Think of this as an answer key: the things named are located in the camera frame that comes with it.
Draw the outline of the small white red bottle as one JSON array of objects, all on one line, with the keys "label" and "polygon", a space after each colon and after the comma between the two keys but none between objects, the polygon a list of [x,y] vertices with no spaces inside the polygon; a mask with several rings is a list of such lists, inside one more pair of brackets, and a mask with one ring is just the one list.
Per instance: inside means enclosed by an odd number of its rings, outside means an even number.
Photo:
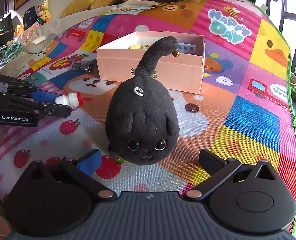
[{"label": "small white red bottle", "polygon": [[72,110],[77,109],[83,105],[81,93],[69,93],[68,95],[61,95],[55,98],[55,103],[59,105],[69,106]]}]

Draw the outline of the yellow knitted corn toy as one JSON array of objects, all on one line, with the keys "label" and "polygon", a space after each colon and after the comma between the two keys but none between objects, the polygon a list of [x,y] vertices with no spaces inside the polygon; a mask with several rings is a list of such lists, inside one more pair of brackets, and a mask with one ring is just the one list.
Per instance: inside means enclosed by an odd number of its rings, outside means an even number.
[{"label": "yellow knitted corn toy", "polygon": [[142,45],[134,44],[134,45],[131,45],[128,49],[142,49]]}]

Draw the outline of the black plush cat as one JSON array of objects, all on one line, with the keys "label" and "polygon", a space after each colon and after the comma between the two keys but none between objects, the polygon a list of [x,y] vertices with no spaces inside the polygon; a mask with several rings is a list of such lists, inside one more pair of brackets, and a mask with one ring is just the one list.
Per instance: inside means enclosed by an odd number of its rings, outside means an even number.
[{"label": "black plush cat", "polygon": [[140,72],[114,92],[105,120],[108,151],[138,166],[165,159],[179,137],[179,122],[169,91]]}]

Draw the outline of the white blanket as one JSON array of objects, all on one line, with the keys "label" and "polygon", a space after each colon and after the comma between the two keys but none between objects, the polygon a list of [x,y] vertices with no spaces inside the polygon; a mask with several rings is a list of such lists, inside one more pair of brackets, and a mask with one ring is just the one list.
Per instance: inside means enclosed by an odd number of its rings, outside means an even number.
[{"label": "white blanket", "polygon": [[155,6],[155,5],[160,5],[160,3],[155,1],[145,1],[145,0],[128,0],[121,4],[114,5],[108,12],[127,9],[130,7],[149,7],[149,6]]}]

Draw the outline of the pink cardboard box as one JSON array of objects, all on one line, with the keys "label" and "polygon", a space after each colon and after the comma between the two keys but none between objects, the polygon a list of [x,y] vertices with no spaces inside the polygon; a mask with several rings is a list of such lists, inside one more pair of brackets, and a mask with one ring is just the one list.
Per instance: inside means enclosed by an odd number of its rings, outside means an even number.
[{"label": "pink cardboard box", "polygon": [[[194,44],[194,53],[180,53],[180,43]],[[128,49],[134,44],[142,49]],[[136,31],[100,46],[96,53],[102,80],[124,82],[143,72],[167,89],[193,94],[201,91],[205,64],[202,35]]]}]

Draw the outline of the yellow duck plush toy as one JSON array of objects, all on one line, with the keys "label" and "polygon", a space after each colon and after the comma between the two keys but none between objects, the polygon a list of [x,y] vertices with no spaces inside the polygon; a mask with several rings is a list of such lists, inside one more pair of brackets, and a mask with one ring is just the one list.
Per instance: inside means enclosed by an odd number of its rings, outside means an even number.
[{"label": "yellow duck plush toy", "polygon": [[37,22],[42,25],[48,23],[51,20],[51,14],[49,11],[49,1],[45,0],[41,5],[38,6],[37,11]]}]

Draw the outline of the white battery charger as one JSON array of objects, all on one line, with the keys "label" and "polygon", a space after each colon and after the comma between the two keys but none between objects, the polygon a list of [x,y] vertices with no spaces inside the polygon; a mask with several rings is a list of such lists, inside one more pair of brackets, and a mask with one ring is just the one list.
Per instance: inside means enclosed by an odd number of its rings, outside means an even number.
[{"label": "white battery charger", "polygon": [[183,54],[193,54],[196,49],[194,44],[180,43],[178,51]]}]

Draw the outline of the colourful cartoon play mat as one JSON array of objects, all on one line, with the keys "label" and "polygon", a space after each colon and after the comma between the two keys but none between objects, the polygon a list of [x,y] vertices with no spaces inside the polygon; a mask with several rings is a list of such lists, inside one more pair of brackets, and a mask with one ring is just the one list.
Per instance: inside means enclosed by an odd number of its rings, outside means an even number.
[{"label": "colourful cartoon play mat", "polygon": [[[23,63],[13,61],[7,72],[19,67],[19,78],[49,92],[79,92],[84,102],[69,117],[46,117],[37,127],[0,126],[0,203],[30,162],[40,159],[55,165],[93,148],[102,153],[93,178],[116,192],[184,193],[209,177],[198,166],[198,154],[207,148],[244,164],[269,160],[296,199],[296,133],[287,91],[290,49],[255,5],[244,0],[187,0],[87,17],[78,13],[60,22],[68,27],[40,53]],[[70,67],[94,60],[100,46],[143,31],[202,35],[205,68],[197,94],[179,90],[185,77],[198,78],[194,63],[172,72],[178,142],[166,159],[137,166],[108,153],[105,116],[119,80]],[[4,237],[10,229],[1,214],[0,207]]]}]

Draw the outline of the black roll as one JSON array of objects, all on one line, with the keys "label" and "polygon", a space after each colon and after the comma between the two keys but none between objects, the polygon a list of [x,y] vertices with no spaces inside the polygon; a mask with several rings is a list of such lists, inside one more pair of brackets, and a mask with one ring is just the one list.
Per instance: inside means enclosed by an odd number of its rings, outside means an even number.
[{"label": "black roll", "polygon": [[73,62],[71,64],[71,70],[78,71],[78,72],[84,72],[84,73],[92,73],[95,68],[95,64],[90,62]]}]

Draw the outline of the yarn bundle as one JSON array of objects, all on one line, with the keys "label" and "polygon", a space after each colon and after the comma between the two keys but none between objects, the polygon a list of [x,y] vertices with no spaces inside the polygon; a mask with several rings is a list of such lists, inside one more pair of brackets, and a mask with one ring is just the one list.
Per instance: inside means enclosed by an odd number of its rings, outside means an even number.
[{"label": "yarn bundle", "polygon": [[10,45],[0,44],[0,67],[3,67],[9,61],[21,55],[24,50],[24,44],[19,41],[16,41]]}]

